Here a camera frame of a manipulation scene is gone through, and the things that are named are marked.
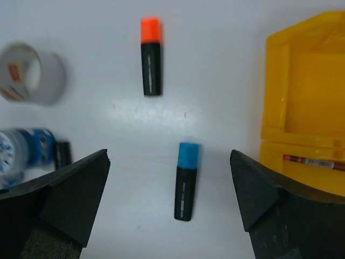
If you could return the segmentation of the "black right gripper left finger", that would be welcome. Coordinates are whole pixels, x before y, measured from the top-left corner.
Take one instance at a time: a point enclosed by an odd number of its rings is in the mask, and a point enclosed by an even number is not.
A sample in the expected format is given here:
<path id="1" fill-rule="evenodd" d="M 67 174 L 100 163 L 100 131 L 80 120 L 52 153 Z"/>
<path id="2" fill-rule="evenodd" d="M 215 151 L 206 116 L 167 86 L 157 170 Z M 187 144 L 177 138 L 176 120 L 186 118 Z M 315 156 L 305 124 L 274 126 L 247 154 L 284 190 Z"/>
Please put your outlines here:
<path id="1" fill-rule="evenodd" d="M 1 189 L 1 258 L 79 258 L 91 235 L 110 164 L 102 149 Z"/>

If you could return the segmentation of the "orange cap highlighter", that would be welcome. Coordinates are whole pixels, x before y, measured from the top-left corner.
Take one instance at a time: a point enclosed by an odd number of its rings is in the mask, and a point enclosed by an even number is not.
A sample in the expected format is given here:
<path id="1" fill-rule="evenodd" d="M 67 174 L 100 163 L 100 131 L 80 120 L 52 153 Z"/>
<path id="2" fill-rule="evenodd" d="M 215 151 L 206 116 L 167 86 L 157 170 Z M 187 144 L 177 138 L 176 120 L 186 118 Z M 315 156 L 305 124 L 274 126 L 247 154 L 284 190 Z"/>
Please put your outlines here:
<path id="1" fill-rule="evenodd" d="M 162 94 L 161 25 L 158 17 L 141 19 L 141 65 L 143 94 Z"/>

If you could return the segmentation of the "blue cap highlighter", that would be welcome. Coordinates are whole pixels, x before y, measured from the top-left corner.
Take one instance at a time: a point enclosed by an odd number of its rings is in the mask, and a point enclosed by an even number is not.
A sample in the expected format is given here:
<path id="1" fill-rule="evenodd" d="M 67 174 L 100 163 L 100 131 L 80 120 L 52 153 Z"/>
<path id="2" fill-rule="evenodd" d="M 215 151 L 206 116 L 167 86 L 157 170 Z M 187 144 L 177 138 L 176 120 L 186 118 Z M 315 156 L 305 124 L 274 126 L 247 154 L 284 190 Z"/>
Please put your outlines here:
<path id="1" fill-rule="evenodd" d="M 192 218 L 199 161 L 199 145 L 181 142 L 178 149 L 175 182 L 174 219 L 188 222 Z"/>

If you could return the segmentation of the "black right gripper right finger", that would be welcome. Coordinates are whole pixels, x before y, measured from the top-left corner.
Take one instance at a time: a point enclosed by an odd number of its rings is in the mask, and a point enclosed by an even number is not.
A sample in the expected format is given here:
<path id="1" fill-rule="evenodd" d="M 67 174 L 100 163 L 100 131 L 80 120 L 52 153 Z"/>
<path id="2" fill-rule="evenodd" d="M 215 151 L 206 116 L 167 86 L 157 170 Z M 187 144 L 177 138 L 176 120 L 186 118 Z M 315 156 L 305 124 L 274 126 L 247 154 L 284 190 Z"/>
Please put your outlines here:
<path id="1" fill-rule="evenodd" d="M 244 230 L 256 258 L 344 258 L 344 197 L 279 174 L 232 150 Z"/>

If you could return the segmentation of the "pink cap highlighter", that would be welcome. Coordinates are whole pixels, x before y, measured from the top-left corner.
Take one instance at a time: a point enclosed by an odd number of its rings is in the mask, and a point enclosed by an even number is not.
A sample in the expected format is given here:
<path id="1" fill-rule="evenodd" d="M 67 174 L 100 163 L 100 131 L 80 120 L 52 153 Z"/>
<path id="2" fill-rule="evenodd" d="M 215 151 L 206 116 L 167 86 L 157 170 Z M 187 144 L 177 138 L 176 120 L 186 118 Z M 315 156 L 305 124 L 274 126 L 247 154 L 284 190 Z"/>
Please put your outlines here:
<path id="1" fill-rule="evenodd" d="M 56 142 L 54 146 L 54 167 L 61 169 L 72 164 L 72 154 L 69 142 Z"/>

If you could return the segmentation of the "red pen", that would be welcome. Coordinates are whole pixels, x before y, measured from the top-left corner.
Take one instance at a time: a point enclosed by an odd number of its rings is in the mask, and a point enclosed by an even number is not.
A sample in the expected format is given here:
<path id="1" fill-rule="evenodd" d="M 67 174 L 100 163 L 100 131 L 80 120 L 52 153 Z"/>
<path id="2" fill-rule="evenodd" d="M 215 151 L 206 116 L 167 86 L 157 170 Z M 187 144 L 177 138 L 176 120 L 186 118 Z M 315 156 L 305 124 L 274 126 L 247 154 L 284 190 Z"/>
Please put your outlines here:
<path id="1" fill-rule="evenodd" d="M 292 156 L 292 155 L 287 155 L 287 154 L 284 154 L 282 159 L 286 161 L 302 163 L 305 165 L 317 166 L 317 167 L 344 172 L 344 163 L 326 161 L 326 160 L 315 160 L 315 159 L 310 159 L 306 157 Z"/>

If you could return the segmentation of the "yellow compartment tray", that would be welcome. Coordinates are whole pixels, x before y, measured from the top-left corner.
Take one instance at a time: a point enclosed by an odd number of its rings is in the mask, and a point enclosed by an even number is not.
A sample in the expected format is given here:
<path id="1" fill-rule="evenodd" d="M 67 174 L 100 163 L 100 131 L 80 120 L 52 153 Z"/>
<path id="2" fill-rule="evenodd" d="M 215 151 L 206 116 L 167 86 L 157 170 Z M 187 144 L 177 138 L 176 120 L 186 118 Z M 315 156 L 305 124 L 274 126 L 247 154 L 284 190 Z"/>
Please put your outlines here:
<path id="1" fill-rule="evenodd" d="M 344 195 L 344 172 L 283 160 L 344 163 L 344 11 L 327 11 L 266 41 L 260 162 L 316 189 Z"/>

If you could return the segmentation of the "silver tape roll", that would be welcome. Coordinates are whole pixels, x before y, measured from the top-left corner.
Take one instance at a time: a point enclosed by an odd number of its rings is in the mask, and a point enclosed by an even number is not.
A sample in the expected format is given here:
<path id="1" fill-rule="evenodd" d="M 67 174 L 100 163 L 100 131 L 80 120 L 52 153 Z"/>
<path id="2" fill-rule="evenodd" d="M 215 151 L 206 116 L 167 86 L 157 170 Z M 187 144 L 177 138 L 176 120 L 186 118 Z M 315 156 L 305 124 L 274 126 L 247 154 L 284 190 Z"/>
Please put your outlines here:
<path id="1" fill-rule="evenodd" d="M 65 85 L 65 67 L 53 52 L 24 42 L 1 49 L 1 96 L 5 100 L 50 106 L 63 95 Z"/>

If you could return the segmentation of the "blue white tape roll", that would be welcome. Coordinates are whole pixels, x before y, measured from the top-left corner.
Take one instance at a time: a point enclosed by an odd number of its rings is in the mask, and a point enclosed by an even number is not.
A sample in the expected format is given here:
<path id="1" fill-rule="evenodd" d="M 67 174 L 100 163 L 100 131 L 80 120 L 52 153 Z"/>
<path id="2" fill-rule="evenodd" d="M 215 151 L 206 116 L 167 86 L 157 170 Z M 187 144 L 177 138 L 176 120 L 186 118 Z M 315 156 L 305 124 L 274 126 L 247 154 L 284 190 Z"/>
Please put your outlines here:
<path id="1" fill-rule="evenodd" d="M 25 170 L 49 165 L 55 144 L 47 129 L 1 130 L 1 189 L 20 184 Z"/>

